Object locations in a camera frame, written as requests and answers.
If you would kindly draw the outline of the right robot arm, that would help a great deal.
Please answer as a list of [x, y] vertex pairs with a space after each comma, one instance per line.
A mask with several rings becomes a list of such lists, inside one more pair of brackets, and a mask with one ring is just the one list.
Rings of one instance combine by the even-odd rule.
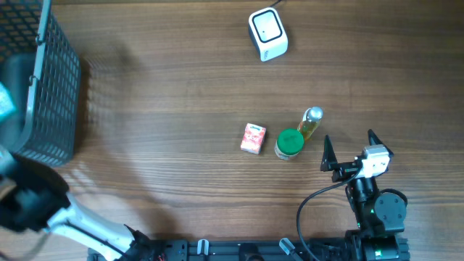
[[409, 260], [407, 239], [399, 237], [405, 230], [407, 197], [400, 191], [379, 189], [376, 178], [389, 170], [394, 153], [368, 131], [369, 145], [351, 162], [339, 162], [330, 137], [324, 140], [320, 169], [331, 171], [334, 183], [346, 185], [345, 194], [357, 221], [358, 229], [347, 231], [351, 260]]

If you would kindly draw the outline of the orange Kleenex tissue pack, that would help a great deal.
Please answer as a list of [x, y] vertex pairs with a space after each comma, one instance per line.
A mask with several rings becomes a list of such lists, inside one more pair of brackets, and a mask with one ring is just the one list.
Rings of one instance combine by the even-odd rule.
[[265, 139], [266, 128], [247, 123], [241, 141], [241, 150], [252, 154], [259, 154]]

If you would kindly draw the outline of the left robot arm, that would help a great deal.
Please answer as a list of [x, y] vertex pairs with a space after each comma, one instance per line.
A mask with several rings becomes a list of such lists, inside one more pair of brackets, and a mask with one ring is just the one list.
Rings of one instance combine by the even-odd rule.
[[45, 231], [92, 248], [106, 260], [155, 260], [157, 249], [140, 231], [84, 207], [51, 167], [1, 148], [1, 227]]

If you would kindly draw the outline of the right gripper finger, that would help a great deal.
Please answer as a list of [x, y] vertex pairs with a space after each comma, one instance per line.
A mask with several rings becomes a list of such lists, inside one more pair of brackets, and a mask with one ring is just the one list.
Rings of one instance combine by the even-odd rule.
[[381, 141], [381, 139], [375, 134], [375, 132], [372, 129], [368, 130], [368, 141], [371, 146], [382, 145], [389, 153], [389, 157], [394, 156], [393, 151]]
[[338, 160], [336, 158], [334, 148], [329, 135], [324, 139], [323, 157], [321, 160], [320, 170], [328, 172], [338, 168]]

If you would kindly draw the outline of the yellow Vim dish soap bottle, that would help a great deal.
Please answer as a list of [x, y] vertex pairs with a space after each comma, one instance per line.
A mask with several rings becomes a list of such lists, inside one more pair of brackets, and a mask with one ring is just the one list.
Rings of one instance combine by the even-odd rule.
[[303, 135], [304, 141], [308, 141], [311, 135], [320, 125], [323, 118], [323, 110], [320, 107], [311, 107], [307, 109], [298, 125], [297, 130]]

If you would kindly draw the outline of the green lid jar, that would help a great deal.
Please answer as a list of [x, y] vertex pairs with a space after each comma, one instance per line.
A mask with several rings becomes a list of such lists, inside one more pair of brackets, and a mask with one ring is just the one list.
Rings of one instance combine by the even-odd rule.
[[288, 128], [278, 135], [274, 151], [281, 160], [291, 160], [301, 152], [304, 145], [303, 135], [297, 129]]

